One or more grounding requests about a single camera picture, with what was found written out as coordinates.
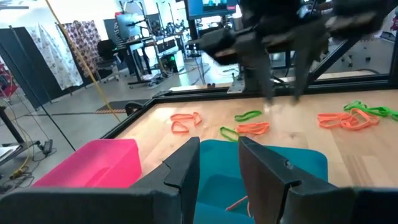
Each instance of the desk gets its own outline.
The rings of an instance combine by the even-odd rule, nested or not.
[[[316,122],[318,113],[342,112],[343,106],[353,100],[398,109],[398,102],[390,100],[397,96],[396,90],[305,95],[297,106],[290,105],[290,96],[277,97],[272,114],[250,120],[270,122],[269,133],[250,137],[261,144],[308,148],[324,153],[328,158],[329,180],[339,187],[397,187],[396,121],[381,119],[378,126],[358,132],[321,129]],[[234,115],[262,107],[260,98],[157,104],[127,125],[117,138],[137,141],[146,175],[190,137],[199,136],[201,141],[225,140],[219,133],[221,126],[235,128],[238,124],[234,122]],[[203,116],[203,124],[190,127],[190,134],[186,135],[170,132],[172,114],[194,111]]]

